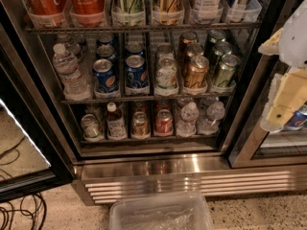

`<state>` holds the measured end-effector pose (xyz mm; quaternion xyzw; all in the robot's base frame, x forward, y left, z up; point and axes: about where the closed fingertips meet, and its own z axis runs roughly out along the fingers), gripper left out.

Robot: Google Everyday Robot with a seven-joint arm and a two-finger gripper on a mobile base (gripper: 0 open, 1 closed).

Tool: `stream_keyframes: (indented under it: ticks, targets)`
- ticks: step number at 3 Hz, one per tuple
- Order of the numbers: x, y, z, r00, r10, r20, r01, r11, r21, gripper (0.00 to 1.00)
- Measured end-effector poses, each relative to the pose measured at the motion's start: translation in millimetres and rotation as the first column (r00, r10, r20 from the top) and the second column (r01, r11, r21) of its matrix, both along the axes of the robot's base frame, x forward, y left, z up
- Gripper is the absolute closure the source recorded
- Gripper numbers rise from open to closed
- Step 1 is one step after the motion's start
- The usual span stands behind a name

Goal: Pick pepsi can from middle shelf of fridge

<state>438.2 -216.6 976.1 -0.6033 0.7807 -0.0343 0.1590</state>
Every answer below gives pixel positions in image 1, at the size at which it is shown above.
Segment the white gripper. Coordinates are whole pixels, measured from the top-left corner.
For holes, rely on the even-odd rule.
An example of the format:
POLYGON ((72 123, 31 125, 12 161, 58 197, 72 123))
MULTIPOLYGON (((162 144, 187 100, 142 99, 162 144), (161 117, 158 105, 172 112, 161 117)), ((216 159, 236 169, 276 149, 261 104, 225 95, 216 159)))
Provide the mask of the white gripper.
POLYGON ((282 62, 299 67, 272 78, 268 101, 260 127, 278 132, 307 102, 307 0, 304 0, 283 26, 260 45, 262 55, 278 55, 282 62))

